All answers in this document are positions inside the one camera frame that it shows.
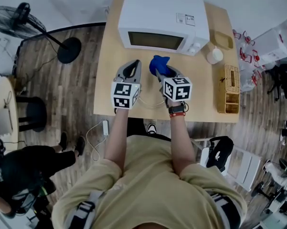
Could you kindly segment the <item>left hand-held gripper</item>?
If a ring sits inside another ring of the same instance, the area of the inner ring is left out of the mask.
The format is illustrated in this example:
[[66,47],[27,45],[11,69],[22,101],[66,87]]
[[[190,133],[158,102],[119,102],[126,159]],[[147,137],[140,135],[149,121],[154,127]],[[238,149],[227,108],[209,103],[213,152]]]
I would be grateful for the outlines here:
[[114,108],[133,108],[140,95],[140,79],[140,60],[129,61],[118,69],[116,78],[111,84],[111,103]]

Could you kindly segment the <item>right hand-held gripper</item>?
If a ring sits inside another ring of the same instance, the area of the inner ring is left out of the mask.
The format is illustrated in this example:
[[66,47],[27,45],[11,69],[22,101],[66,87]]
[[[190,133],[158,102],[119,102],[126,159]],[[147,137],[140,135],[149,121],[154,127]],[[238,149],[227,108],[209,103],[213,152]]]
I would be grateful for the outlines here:
[[173,102],[188,101],[191,99],[192,82],[189,77],[182,76],[182,73],[174,67],[166,66],[164,74],[158,70],[156,77],[161,84],[160,92],[164,97]]

